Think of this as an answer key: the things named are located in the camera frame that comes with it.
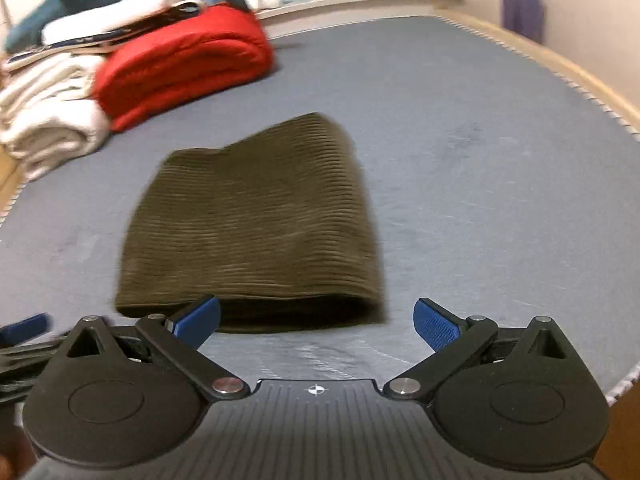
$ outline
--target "gray mat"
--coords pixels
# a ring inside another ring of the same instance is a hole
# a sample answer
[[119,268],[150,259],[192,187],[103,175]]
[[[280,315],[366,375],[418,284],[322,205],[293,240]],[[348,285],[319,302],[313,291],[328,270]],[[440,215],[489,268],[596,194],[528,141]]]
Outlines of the gray mat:
[[272,76],[153,118],[24,189],[0,230],[0,324],[48,311],[62,330],[111,314],[129,216],[169,152],[320,111],[356,143],[390,320],[220,334],[207,356],[249,382],[382,384],[430,354],[412,328],[429,296],[511,326],[553,316],[604,390],[640,360],[640,146],[612,119],[534,62],[435,18],[274,43]]

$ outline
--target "metal screw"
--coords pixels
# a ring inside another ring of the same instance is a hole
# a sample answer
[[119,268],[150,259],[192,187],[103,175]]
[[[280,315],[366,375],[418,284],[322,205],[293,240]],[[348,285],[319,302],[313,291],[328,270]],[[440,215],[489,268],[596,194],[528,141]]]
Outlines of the metal screw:
[[213,381],[212,386],[219,394],[228,395],[241,392],[244,388],[244,383],[242,379],[237,377],[220,377]]
[[398,377],[389,383],[391,391],[398,395],[411,395],[420,390],[420,383],[409,377]]

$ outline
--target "white blanket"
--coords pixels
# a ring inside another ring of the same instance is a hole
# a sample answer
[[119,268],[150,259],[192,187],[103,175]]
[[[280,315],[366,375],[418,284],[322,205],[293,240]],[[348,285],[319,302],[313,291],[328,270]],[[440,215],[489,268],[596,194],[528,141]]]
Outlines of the white blanket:
[[9,155],[18,158],[28,180],[63,162],[94,152],[109,136],[109,119],[96,101],[45,99],[17,115],[0,134]]
[[167,10],[183,0],[120,0],[111,5],[84,10],[47,23],[42,44],[85,38],[131,25]]
[[103,56],[62,53],[34,64],[0,92],[0,120],[8,127],[20,111],[45,99],[60,102],[89,97],[103,62]]

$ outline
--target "purple square on wall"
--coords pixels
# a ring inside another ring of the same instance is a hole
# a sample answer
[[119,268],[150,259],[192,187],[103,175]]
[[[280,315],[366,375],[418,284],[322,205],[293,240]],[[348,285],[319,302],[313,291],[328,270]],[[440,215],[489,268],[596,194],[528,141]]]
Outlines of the purple square on wall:
[[502,0],[502,28],[542,44],[544,27],[542,0]]

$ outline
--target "olive green cloth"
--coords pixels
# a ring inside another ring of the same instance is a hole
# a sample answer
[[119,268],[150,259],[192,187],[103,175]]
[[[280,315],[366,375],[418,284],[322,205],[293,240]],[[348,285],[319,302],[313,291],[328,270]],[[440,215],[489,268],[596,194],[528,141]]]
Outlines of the olive green cloth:
[[308,114],[163,163],[127,233],[116,309],[171,314],[203,294],[219,298],[222,332],[382,320],[362,178],[337,124]]

